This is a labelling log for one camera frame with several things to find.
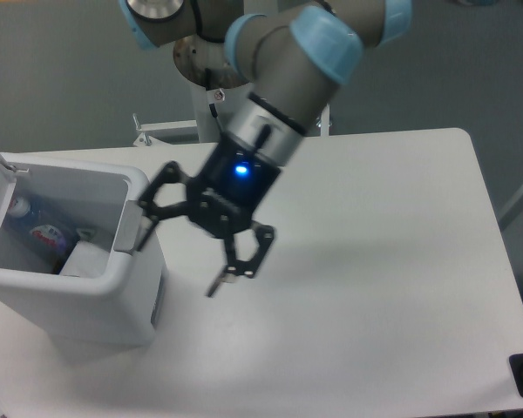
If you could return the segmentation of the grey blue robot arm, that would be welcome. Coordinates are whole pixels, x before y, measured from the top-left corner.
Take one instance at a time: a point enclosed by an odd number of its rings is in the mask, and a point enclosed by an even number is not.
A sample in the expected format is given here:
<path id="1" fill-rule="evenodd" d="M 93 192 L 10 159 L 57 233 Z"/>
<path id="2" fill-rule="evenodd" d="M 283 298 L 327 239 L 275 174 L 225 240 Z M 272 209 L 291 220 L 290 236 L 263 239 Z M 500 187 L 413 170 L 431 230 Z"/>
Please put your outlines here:
<path id="1" fill-rule="evenodd" d="M 166 163 L 138 204 L 153 226 L 185 216 L 222 241 L 226 262 L 211 293 L 235 277 L 254 278 L 275 239 L 272 226 L 254 220 L 258 205 L 364 51 L 410 28 L 412 4 L 312 1 L 273 16 L 248 14 L 241 1 L 119 7 L 142 47 L 202 37 L 221 44 L 234 73 L 252 85 L 199 172 Z"/>

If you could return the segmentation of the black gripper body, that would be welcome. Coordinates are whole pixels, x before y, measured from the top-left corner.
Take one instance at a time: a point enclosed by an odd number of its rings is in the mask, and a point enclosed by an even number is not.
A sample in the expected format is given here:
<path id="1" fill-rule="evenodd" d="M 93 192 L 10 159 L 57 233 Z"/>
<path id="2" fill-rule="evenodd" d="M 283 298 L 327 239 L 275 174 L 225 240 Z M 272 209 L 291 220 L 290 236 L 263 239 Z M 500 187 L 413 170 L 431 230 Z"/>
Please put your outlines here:
<path id="1" fill-rule="evenodd" d="M 225 133 L 186 185 L 188 219 L 216 239 L 248 230 L 281 169 Z"/>

